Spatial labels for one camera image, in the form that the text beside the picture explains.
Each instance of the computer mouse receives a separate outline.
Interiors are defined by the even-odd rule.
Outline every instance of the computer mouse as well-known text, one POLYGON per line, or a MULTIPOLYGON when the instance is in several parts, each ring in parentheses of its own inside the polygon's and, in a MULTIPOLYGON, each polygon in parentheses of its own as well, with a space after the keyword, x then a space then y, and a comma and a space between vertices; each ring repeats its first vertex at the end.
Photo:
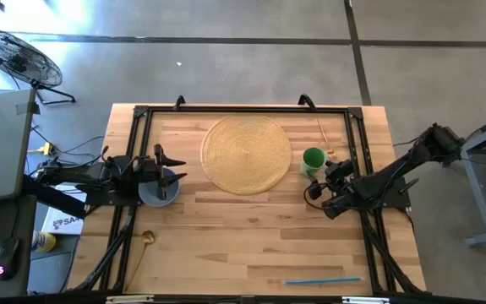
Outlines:
POLYGON ((19 238, 9 237, 0 242, 0 280, 10 280, 18 270, 19 238))

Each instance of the fan grille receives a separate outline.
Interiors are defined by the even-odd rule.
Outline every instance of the fan grille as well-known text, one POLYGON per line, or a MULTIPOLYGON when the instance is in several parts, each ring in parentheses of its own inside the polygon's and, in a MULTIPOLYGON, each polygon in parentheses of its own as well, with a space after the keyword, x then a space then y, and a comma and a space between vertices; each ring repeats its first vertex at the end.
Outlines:
POLYGON ((57 65, 35 47, 0 30, 0 69, 16 79, 52 88, 63 82, 57 65))

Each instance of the blue marker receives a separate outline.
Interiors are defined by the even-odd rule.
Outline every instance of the blue marker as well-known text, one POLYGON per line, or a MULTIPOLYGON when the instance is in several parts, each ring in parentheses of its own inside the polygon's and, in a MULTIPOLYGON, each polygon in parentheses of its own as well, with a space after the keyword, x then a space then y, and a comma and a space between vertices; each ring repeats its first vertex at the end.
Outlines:
POLYGON ((338 283, 338 282, 355 282, 361 278, 337 278, 337 279, 322 279, 322 280, 285 280, 284 284, 320 284, 320 283, 338 283))

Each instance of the electric fan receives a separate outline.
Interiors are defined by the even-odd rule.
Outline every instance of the electric fan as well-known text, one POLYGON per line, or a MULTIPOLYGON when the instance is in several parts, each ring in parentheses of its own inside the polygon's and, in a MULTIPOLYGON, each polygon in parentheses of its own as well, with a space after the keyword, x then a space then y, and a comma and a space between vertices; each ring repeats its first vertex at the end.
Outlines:
POLYGON ((30 84, 36 90, 50 90, 69 97, 69 100, 44 101, 43 105, 75 102, 75 98, 53 87, 63 82, 60 68, 42 52, 21 39, 0 30, 0 69, 16 79, 30 84))

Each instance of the fan stand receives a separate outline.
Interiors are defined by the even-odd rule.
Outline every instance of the fan stand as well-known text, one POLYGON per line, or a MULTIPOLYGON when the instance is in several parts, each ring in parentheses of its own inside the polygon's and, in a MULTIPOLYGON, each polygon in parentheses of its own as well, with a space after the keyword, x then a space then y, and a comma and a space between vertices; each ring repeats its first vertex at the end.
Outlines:
POLYGON ((36 80, 33 80, 30 83, 30 85, 32 86, 32 88, 34 88, 36 90, 36 95, 38 95, 38 98, 40 99, 40 102, 41 102, 42 105, 55 105, 55 104, 61 104, 61 103, 66 103, 66 102, 71 102, 71 103, 75 102, 75 98, 74 98, 73 95, 70 95, 70 94, 67 94, 67 93, 61 92, 59 90, 52 89, 52 88, 48 88, 48 87, 40 84, 36 80), (49 90, 51 92, 54 92, 54 93, 57 93, 57 94, 60 94, 60 95, 63 95, 63 96, 67 96, 71 99, 69 99, 69 100, 57 100, 57 101, 44 101, 44 99, 41 98, 40 92, 38 92, 38 90, 49 90))

